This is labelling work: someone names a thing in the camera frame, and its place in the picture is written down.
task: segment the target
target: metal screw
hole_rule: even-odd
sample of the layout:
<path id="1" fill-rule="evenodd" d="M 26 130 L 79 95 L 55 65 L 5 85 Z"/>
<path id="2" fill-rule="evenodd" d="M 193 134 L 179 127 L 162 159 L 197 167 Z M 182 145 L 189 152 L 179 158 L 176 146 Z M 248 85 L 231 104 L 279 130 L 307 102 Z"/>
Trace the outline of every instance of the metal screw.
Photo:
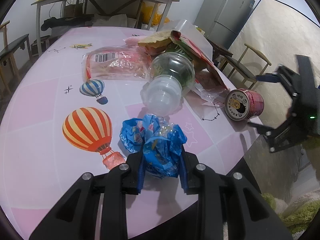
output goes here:
<path id="1" fill-rule="evenodd" d="M 235 172 L 235 173 L 233 174 L 233 177 L 234 177 L 235 179 L 242 179 L 242 174 L 239 173 L 239 172 Z"/>
<path id="2" fill-rule="evenodd" d="M 198 171 L 204 171 L 205 170 L 205 165 L 202 163 L 197 164 L 196 169 Z"/>
<path id="3" fill-rule="evenodd" d="M 121 171 L 126 171 L 127 169 L 129 169 L 129 165 L 126 163 L 122 163 L 119 165 L 119 169 L 121 169 Z"/>
<path id="4" fill-rule="evenodd" d="M 89 172 L 82 174 L 82 179 L 84 179 L 84 180 L 91 179 L 91 177 L 92 177 L 92 175 Z"/>

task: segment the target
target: red can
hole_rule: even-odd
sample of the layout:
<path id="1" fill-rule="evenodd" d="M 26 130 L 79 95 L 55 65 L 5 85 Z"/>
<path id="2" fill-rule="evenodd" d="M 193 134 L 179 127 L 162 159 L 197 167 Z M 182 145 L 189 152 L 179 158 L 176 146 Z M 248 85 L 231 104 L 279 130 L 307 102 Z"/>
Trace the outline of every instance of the red can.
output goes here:
<path id="1" fill-rule="evenodd" d="M 232 90 L 227 95 L 224 107 L 232 120 L 241 121 L 259 116 L 263 111 L 264 102 L 258 92 L 240 88 Z"/>

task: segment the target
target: hot air balloon print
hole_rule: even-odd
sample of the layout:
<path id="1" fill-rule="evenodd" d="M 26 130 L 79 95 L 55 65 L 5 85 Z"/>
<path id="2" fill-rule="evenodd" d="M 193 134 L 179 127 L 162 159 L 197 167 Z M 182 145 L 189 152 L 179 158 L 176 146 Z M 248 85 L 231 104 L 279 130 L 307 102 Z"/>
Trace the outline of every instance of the hot air balloon print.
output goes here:
<path id="1" fill-rule="evenodd" d="M 120 152 L 111 147 L 112 124 L 110 117 L 102 110 L 94 107 L 82 107 L 74 110 L 65 119 L 62 132 L 73 146 L 89 152 L 98 152 L 102 163 L 111 170 L 125 163 Z"/>
<path id="2" fill-rule="evenodd" d="M 81 94 L 89 97 L 96 97 L 99 104 L 105 105 L 108 103 L 108 99 L 101 95 L 103 90 L 104 82 L 97 79 L 88 80 L 80 87 Z"/>

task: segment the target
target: chair seat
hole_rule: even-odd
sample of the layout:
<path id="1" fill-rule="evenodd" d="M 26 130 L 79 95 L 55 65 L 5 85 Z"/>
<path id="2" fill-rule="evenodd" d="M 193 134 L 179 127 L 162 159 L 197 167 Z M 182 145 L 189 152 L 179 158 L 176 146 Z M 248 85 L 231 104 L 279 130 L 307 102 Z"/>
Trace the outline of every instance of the chair seat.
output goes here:
<path id="1" fill-rule="evenodd" d="M 253 75 L 250 72 L 250 70 L 248 70 L 243 64 L 241 64 L 240 62 L 238 62 L 236 59 L 232 57 L 229 57 L 229 56 L 225 56 L 225 57 L 227 58 L 228 63 L 233 67 L 237 68 L 237 71 L 240 72 L 240 74 L 244 75 L 246 78 L 256 80 L 256 76 Z"/>
<path id="2" fill-rule="evenodd" d="M 27 40 L 28 36 L 29 34 L 23 35 L 20 38 L 17 38 L 16 40 L 8 44 L 8 46 L 6 46 L 0 52 L 0 59 L 6 57 L 8 54 L 12 52 L 15 52 L 21 46 L 21 44 L 23 44 Z"/>

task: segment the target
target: wooden chair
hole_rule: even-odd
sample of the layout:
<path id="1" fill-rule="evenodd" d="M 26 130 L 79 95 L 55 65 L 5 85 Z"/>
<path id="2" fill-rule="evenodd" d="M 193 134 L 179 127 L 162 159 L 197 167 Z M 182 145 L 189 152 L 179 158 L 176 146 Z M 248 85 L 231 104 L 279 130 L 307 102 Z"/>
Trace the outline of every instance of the wooden chair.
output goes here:
<path id="1" fill-rule="evenodd" d="M 251 49 L 255 54 L 257 54 L 260 58 L 262 58 L 265 62 L 267 62 L 267 64 L 264 66 L 264 68 L 261 70 L 259 75 L 262 75 L 264 73 L 264 71 L 266 70 L 266 68 L 268 66 L 271 66 L 270 61 L 267 59 L 267 57 L 265 55 L 263 55 L 263 53 L 257 49 L 255 49 L 254 47 L 248 45 L 248 44 L 244 44 L 246 46 L 244 52 L 242 53 L 241 57 L 236 60 L 232 57 L 229 56 L 225 56 L 224 57 L 224 62 L 221 64 L 221 68 L 220 70 L 223 71 L 224 68 L 227 66 L 227 64 L 229 63 L 233 69 L 231 70 L 231 72 L 229 73 L 227 78 L 230 78 L 231 75 L 234 73 L 234 71 L 238 71 L 242 76 L 243 76 L 243 81 L 242 81 L 242 85 L 244 85 L 244 83 L 246 81 L 250 81 L 252 82 L 251 86 L 249 87 L 249 89 L 251 89 L 255 83 L 257 82 L 256 77 L 254 74 L 251 73 L 250 70 L 248 70 L 243 64 L 240 63 L 240 61 L 242 60 L 242 58 L 244 57 L 244 54 L 247 52 L 248 49 Z"/>
<path id="2" fill-rule="evenodd" d="M 25 44 L 24 44 L 25 41 L 27 42 L 28 54 L 32 63 L 34 63 L 34 59 L 31 54 L 29 34 L 23 35 L 20 38 L 17 38 L 15 41 L 8 44 L 7 25 L 9 23 L 10 21 L 7 21 L 4 24 L 0 25 L 0 32 L 3 32 L 3 42 L 4 42 L 4 49 L 0 52 L 0 76 L 8 93 L 11 94 L 11 91 L 9 89 L 8 82 L 5 79 L 2 67 L 6 65 L 6 61 L 8 60 L 12 75 L 13 76 L 16 75 L 17 79 L 21 81 L 19 70 L 17 68 L 16 61 L 14 60 L 13 53 L 18 48 L 25 49 Z M 0 97 L 3 97 L 3 92 L 1 91 L 1 89 L 0 89 Z"/>

